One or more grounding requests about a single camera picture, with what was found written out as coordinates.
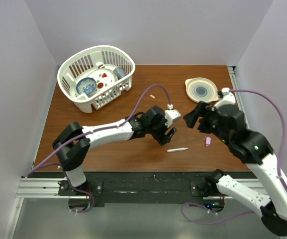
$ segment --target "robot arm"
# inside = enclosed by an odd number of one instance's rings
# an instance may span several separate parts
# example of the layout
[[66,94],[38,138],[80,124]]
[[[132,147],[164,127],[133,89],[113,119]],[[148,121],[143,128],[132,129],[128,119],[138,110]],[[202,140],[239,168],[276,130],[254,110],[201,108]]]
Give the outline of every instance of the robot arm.
[[124,123],[125,119],[98,126],[81,127],[77,122],[71,123],[53,142],[53,149],[79,134],[90,131],[90,134],[81,137],[76,143],[64,146],[57,153],[63,171],[66,172],[71,184],[74,187],[80,187],[86,183],[82,163],[90,149],[114,141],[142,138],[146,134],[152,135],[160,145],[164,145],[170,142],[177,130],[174,127],[167,134],[166,132],[180,117],[177,110],[164,111],[158,106],[153,106],[140,116],[138,114],[132,116],[126,123]]
[[[287,236],[287,191],[277,174],[277,157],[267,139],[260,133],[247,129],[245,116],[237,106],[228,88],[219,91],[220,100],[213,106],[199,102],[184,116],[188,127],[193,128],[197,119],[198,130],[213,133],[224,142],[233,155],[256,175],[268,195],[263,195],[216,170],[207,177],[204,190],[229,195],[250,208],[263,224],[278,236]],[[287,178],[282,173],[287,185]]]

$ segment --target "pink eraser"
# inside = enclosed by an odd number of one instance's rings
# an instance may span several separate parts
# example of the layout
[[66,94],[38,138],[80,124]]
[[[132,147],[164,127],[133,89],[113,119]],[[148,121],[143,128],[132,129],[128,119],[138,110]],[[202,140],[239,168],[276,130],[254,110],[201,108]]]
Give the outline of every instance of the pink eraser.
[[211,145],[211,138],[210,137],[206,137],[205,138],[205,146],[209,147]]

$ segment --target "white marker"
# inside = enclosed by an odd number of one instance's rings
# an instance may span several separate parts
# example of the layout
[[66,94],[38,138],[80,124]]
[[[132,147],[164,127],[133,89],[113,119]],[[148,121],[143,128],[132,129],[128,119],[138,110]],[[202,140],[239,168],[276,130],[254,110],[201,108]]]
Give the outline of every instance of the white marker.
[[188,148],[174,148],[174,149],[168,149],[167,152],[168,153],[172,153],[172,152],[179,152],[179,151],[184,151],[187,150]]

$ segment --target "white plastic basket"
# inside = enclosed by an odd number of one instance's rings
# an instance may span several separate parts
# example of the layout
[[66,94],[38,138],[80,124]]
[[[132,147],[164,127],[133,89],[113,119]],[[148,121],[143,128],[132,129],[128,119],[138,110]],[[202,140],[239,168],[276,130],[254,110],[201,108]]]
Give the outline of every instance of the white plastic basket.
[[[77,83],[87,77],[100,65],[112,70],[122,67],[127,75],[91,96],[78,94]],[[135,70],[133,60],[122,50],[113,46],[95,46],[70,57],[58,70],[57,82],[62,92],[85,113],[92,112],[92,106],[98,110],[121,95],[123,90],[132,87],[132,75]]]

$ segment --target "wooden table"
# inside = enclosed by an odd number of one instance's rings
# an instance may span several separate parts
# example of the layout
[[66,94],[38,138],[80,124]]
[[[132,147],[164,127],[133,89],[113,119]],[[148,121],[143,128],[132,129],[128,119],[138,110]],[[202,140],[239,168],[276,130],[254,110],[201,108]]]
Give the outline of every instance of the wooden table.
[[[212,80],[217,88],[230,87],[232,84],[226,66],[170,66],[139,65],[133,76],[133,86],[116,100],[91,114],[81,112],[73,102],[55,88],[46,125],[41,138],[35,163],[41,162],[52,151],[53,140],[71,122],[80,125],[99,125],[115,122],[128,116],[143,91],[152,84],[162,84],[170,93],[174,108],[185,115],[194,109],[185,91],[184,81],[189,78],[205,77]],[[139,111],[147,111],[158,105],[167,106],[167,97],[161,88],[153,88],[142,101]],[[247,167],[235,158],[228,148],[215,136],[210,135],[212,144],[204,146],[206,134],[196,128],[187,128],[183,119],[173,124],[177,133],[170,143],[160,146],[152,136],[119,141],[94,148],[88,152],[83,167],[85,171],[212,171],[217,168],[224,171],[247,171]],[[167,153],[167,149],[188,147],[182,152]],[[53,157],[49,162],[58,162]],[[56,171],[56,167],[42,171]]]

